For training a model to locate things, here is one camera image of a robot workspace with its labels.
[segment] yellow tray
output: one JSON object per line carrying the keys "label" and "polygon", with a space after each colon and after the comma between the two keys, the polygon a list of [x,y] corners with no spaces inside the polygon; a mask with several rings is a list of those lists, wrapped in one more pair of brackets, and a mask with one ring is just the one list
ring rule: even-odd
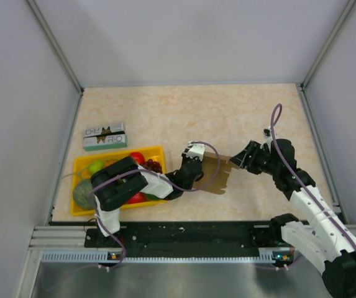
{"label": "yellow tray", "polygon": [[[117,161],[124,157],[127,157],[132,152],[141,152],[144,155],[146,160],[152,159],[157,161],[161,164],[163,169],[163,173],[166,173],[165,168],[165,159],[164,159],[164,152],[161,146],[154,146],[154,147],[147,147],[147,148],[138,148],[134,150],[125,150],[119,152],[112,152],[112,153],[105,153],[105,154],[98,154],[98,155],[89,155],[78,157],[74,160],[73,164],[73,172],[77,173],[85,169],[95,160],[103,160],[105,162],[108,161]],[[82,172],[83,179],[89,179],[91,175],[88,173],[88,170],[84,170]],[[81,207],[77,206],[73,200],[73,190],[76,185],[81,181],[81,178],[78,175],[73,175],[73,184],[71,186],[71,198],[70,198],[70,213],[74,216],[81,216],[81,215],[92,215],[95,213],[94,209],[85,210]],[[158,204],[166,203],[165,200],[159,201],[148,201],[136,204],[126,204],[121,207],[121,209],[130,209],[130,208],[137,208],[137,207],[145,207],[145,206],[153,206]]]}

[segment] metal floor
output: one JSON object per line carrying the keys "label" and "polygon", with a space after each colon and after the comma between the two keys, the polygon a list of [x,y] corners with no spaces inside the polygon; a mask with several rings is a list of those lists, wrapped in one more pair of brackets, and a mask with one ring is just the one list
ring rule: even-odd
{"label": "metal floor", "polygon": [[[39,276],[52,287],[83,264],[42,264]],[[125,264],[106,273],[86,268],[45,292],[39,281],[32,298],[331,298],[319,273],[302,259],[289,271],[252,264]]]}

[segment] red grapes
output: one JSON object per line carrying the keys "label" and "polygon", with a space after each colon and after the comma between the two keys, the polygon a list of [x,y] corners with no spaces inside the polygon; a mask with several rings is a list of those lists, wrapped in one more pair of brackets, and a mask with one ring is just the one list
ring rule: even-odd
{"label": "red grapes", "polygon": [[153,171],[156,173],[163,173],[163,169],[160,163],[157,161],[153,161],[152,159],[149,159],[148,161],[141,163],[140,165],[149,171]]}

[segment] white panel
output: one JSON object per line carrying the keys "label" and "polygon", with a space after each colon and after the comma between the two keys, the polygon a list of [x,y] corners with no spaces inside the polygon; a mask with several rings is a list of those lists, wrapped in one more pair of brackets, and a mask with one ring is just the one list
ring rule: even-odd
{"label": "white panel", "polygon": [[356,222],[356,11],[309,87],[340,198]]}
{"label": "white panel", "polygon": [[0,298],[49,212],[77,93],[22,0],[0,1]]}
{"label": "white panel", "polygon": [[80,82],[300,82],[346,0],[37,0]]}

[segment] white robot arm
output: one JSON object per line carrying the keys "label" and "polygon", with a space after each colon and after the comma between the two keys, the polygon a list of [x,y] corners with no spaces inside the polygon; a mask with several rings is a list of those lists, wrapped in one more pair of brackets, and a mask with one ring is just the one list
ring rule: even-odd
{"label": "white robot arm", "polygon": [[[116,233],[120,230],[120,207],[138,192],[170,201],[183,194],[181,189],[192,189],[193,183],[204,176],[202,163],[205,145],[196,142],[188,142],[188,146],[182,153],[181,168],[171,173],[155,176],[144,171],[143,167],[128,156],[92,175],[93,188],[101,187],[94,192],[94,198],[96,216],[108,229],[106,231],[102,226],[99,226],[105,237],[108,237],[109,233]],[[101,186],[113,178],[115,178],[115,182]],[[173,187],[166,181],[173,182],[181,189]]]}
{"label": "white robot arm", "polygon": [[270,221],[269,237],[296,248],[320,272],[333,298],[356,296],[356,237],[346,229],[322,198],[310,175],[297,167],[295,149],[289,140],[276,137],[278,148],[288,165],[302,180],[308,192],[282,162],[273,142],[270,128],[264,129],[265,142],[250,143],[230,161],[253,174],[272,175],[276,187],[306,216],[313,232],[292,214]]}

